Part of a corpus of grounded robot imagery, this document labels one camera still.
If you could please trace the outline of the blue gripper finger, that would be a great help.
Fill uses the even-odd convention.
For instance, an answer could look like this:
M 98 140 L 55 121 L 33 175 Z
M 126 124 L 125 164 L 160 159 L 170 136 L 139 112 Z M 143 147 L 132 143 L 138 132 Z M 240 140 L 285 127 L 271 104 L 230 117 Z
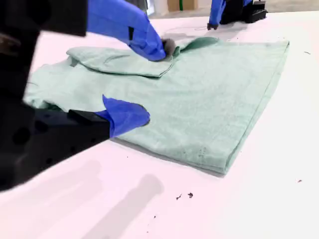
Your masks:
M 176 48 L 174 40 L 158 35 L 145 12 L 125 0 L 89 0 L 87 31 L 113 37 L 150 61 L 165 60 Z
M 101 124 L 110 138 L 150 123 L 150 113 L 140 104 L 102 97 L 104 109 L 99 112 L 69 110 L 69 118 L 84 125 Z
M 216 30 L 218 28 L 225 7 L 226 0 L 212 0 L 207 30 Z

